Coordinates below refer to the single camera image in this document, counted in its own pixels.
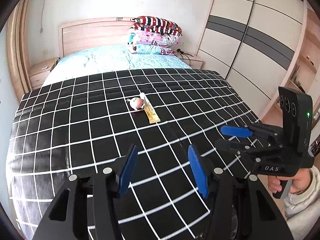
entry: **white wall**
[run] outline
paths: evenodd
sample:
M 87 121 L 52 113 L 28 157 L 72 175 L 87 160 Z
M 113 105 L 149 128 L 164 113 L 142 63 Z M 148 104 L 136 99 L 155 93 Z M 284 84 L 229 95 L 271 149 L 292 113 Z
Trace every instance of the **white wall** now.
M 30 0 L 28 48 L 31 65 L 58 57 L 58 26 L 97 17 L 151 15 L 176 22 L 182 28 L 180 47 L 194 53 L 206 22 L 211 0 Z
M 12 121 L 18 108 L 18 100 L 12 86 L 7 60 L 7 25 L 0 33 L 0 202 L 11 218 L 5 164 Z

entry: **gray stripe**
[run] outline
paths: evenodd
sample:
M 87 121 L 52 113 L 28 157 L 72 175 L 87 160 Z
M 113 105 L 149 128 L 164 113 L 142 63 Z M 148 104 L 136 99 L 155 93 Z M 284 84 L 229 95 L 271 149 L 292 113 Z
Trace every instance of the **gray stripe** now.
M 213 16 L 213 15 L 209 16 L 208 22 L 224 25 L 226 27 L 241 31 L 243 33 L 244 33 L 245 27 L 246 27 L 246 25 L 243 23 L 236 22 L 236 21 L 229 20 L 229 19 L 222 18 L 222 17 L 218 17 L 218 16 Z
M 270 37 L 269 35 L 260 32 L 254 28 L 248 27 L 247 35 L 262 41 L 263 43 L 269 45 L 279 53 L 281 53 L 283 56 L 285 56 L 287 59 L 292 60 L 294 51 L 284 44 L 282 44 L 280 41 L 277 41 L 276 39 Z
M 212 22 L 208 22 L 206 28 L 231 36 L 239 41 L 243 37 L 243 32 Z
M 246 35 L 244 37 L 245 44 L 248 44 L 249 46 L 257 49 L 258 51 L 262 52 L 264 55 L 268 56 L 269 58 L 273 59 L 275 62 L 277 62 L 280 66 L 282 66 L 284 69 L 288 70 L 289 65 L 291 63 L 291 60 L 287 59 L 285 56 L 283 56 L 280 52 L 276 51 L 272 47 L 266 45 L 265 43 Z

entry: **black handle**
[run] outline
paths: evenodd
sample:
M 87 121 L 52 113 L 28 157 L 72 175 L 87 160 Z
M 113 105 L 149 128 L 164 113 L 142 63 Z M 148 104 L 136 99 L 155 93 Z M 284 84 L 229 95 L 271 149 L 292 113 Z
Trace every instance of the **black handle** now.
M 274 198 L 277 199 L 285 199 L 288 196 L 289 190 L 292 185 L 292 179 L 290 180 L 281 180 L 280 185 L 282 186 L 282 190 L 277 193 L 272 193 Z

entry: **white sweater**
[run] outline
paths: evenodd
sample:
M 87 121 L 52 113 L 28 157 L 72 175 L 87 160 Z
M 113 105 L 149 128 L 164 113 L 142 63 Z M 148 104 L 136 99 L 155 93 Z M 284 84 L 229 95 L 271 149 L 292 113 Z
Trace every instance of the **white sweater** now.
M 320 173 L 313 166 L 309 188 L 301 194 L 291 194 L 284 200 L 287 224 L 295 240 L 303 240 L 320 216 Z

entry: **bedside table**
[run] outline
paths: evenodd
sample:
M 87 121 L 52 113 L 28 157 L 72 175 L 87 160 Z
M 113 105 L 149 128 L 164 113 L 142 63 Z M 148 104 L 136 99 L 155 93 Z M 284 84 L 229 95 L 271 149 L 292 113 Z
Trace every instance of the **bedside table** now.
M 200 69 L 202 67 L 202 63 L 203 63 L 203 60 L 200 59 L 199 57 L 197 56 L 190 56 L 190 55 L 181 55 L 179 52 L 177 52 L 176 50 L 174 51 L 175 55 L 181 59 L 184 63 L 186 63 L 187 65 L 190 65 L 191 68 L 198 68 Z
M 37 65 L 34 65 L 28 71 L 31 87 L 33 90 L 40 88 L 50 72 L 58 63 L 58 57 L 52 58 Z

